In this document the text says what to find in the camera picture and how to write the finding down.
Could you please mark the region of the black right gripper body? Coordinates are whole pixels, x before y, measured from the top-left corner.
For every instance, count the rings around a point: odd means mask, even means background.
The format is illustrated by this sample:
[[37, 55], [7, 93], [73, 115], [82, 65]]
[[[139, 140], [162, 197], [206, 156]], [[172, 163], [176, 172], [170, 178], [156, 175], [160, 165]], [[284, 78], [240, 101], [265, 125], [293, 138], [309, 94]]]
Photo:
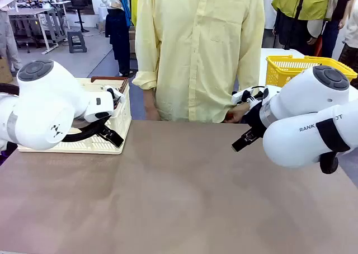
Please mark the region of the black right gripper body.
[[257, 137], [262, 137], [267, 129], [260, 118], [261, 108], [262, 103], [259, 102], [244, 115], [244, 122], [251, 127], [251, 133]]

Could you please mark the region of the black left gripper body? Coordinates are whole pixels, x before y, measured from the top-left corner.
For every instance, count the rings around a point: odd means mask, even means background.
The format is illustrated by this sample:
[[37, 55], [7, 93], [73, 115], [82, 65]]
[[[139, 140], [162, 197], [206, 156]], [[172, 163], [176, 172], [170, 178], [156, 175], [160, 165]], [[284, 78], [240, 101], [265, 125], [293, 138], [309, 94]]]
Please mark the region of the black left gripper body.
[[106, 122], [111, 118], [111, 115], [108, 114], [107, 116], [97, 120], [95, 123], [95, 131], [102, 131], [104, 128], [106, 128]]

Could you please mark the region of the person's right hand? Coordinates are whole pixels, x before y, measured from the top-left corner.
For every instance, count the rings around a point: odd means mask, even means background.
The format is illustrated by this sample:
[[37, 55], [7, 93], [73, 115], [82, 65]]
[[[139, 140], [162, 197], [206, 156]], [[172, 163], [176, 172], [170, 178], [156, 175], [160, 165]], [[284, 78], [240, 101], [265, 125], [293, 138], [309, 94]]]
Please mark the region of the person's right hand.
[[150, 121], [160, 121], [160, 114], [155, 106], [155, 104], [146, 104], [145, 105], [145, 114], [146, 119]]

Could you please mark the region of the person's left hand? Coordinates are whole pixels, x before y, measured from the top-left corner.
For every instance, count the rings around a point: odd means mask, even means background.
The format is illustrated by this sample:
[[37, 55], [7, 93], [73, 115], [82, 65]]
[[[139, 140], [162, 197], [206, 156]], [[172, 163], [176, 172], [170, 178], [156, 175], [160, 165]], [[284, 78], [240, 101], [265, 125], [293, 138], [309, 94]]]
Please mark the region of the person's left hand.
[[241, 103], [232, 107], [226, 113], [223, 123], [239, 123], [245, 113], [249, 111], [250, 105], [248, 103]]

